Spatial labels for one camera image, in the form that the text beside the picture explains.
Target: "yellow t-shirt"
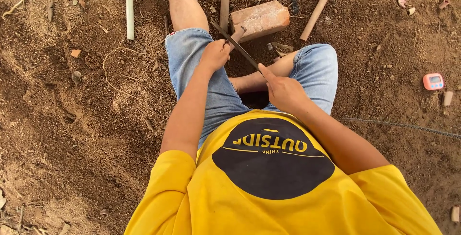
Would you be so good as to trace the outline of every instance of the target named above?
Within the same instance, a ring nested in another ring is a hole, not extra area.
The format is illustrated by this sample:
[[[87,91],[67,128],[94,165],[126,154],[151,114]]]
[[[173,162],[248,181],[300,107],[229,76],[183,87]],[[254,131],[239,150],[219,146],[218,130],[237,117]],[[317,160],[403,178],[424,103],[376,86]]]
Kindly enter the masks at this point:
[[[395,166],[348,176],[293,116],[252,110],[210,134],[197,167],[161,154],[124,234],[441,232]]]

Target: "t-shirt sleeve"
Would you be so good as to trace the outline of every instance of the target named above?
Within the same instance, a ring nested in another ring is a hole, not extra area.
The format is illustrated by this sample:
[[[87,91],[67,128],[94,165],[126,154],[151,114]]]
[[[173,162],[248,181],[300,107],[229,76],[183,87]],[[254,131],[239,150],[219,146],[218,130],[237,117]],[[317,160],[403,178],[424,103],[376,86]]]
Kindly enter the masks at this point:
[[[163,234],[172,229],[194,171],[194,160],[183,151],[165,151],[158,156],[146,193],[124,235]]]
[[[394,165],[349,176],[383,219],[406,235],[442,234]]]

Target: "rope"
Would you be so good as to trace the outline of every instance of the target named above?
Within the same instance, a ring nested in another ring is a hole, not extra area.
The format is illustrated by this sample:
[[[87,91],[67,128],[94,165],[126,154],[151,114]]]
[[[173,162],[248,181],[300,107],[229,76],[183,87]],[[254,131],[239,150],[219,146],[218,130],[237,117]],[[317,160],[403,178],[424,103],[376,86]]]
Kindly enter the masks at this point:
[[[450,138],[461,139],[461,134],[442,132],[442,131],[424,128],[424,127],[411,125],[411,124],[401,124],[401,123],[393,123],[393,122],[387,122],[387,121],[363,120],[363,119],[357,119],[357,118],[344,118],[344,119],[339,119],[338,121],[361,121],[361,122],[368,122],[368,123],[375,123],[375,124],[399,126],[399,127],[411,128],[411,129],[415,129],[415,130],[419,130],[423,132],[435,133],[435,134],[443,135],[443,136],[450,137]]]

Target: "white pvc pipe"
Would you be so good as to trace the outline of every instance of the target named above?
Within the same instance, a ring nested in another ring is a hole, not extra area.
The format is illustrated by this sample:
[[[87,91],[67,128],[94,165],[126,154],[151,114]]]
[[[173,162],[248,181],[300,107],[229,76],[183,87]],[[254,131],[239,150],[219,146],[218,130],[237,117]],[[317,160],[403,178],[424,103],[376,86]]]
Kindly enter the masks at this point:
[[[135,39],[135,9],[133,0],[125,0],[126,2],[126,38],[129,40]]]

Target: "red brick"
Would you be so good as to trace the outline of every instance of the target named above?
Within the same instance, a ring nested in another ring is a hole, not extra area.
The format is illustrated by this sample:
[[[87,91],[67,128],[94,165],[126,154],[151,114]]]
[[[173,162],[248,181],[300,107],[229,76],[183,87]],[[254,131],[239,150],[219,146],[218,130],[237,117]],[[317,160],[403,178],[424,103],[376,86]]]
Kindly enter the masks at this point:
[[[232,32],[240,26],[247,29],[239,42],[281,31],[290,24],[288,8],[278,1],[235,11],[230,16]]]

